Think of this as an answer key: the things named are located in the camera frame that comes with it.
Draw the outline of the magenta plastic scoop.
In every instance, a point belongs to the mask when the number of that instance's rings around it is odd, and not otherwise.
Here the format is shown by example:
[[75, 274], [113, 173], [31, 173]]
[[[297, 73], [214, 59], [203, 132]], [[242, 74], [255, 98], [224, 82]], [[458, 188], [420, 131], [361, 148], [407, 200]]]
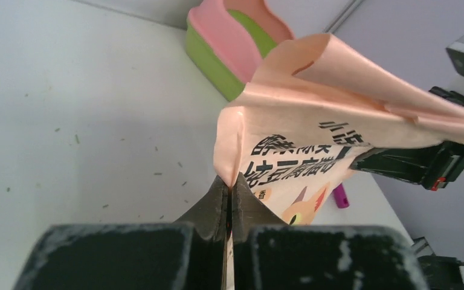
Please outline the magenta plastic scoop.
[[349, 207], [349, 200], [346, 195], [346, 191], [343, 187], [343, 184], [339, 184], [335, 187], [332, 191], [333, 198], [335, 200], [336, 206], [340, 209], [348, 208]]

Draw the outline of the pink green litter box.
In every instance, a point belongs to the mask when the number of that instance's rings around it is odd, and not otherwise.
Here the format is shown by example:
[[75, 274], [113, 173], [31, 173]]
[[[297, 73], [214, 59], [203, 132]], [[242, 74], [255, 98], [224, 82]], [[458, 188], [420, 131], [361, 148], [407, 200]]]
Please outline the pink green litter box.
[[185, 51], [210, 83], [234, 100], [292, 30], [264, 0], [204, 0], [187, 14]]

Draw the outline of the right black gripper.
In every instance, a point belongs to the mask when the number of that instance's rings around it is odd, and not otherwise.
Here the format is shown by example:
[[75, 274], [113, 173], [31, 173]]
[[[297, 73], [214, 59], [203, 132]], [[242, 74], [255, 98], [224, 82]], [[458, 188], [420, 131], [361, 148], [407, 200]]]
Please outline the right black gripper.
[[447, 134], [447, 140], [420, 149], [370, 149], [356, 157], [350, 168], [427, 190], [443, 189], [455, 181], [464, 171], [464, 119], [430, 114], [416, 117], [414, 123]]

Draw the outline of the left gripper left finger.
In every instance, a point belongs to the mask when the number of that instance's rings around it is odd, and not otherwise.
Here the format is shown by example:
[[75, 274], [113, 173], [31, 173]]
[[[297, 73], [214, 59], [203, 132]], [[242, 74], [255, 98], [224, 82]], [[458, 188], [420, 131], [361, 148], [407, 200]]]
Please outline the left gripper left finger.
[[173, 222], [65, 224], [39, 238], [15, 289], [225, 289], [228, 187]]

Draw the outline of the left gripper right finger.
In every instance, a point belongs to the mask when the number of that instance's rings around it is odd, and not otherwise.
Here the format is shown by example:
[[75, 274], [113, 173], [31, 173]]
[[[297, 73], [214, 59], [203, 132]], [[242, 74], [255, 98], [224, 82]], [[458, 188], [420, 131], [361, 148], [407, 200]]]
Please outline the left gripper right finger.
[[231, 189], [236, 289], [427, 289], [404, 236], [377, 225], [283, 222], [243, 175]]

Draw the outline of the cat litter bag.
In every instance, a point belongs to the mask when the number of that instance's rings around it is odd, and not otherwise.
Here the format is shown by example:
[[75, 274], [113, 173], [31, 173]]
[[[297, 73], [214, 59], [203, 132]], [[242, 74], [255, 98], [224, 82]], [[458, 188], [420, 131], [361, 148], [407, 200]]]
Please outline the cat litter bag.
[[394, 76], [332, 34], [286, 40], [220, 113], [216, 173], [243, 175], [288, 224], [309, 224], [353, 160], [374, 148], [420, 149], [448, 135], [421, 115], [464, 119], [464, 107]]

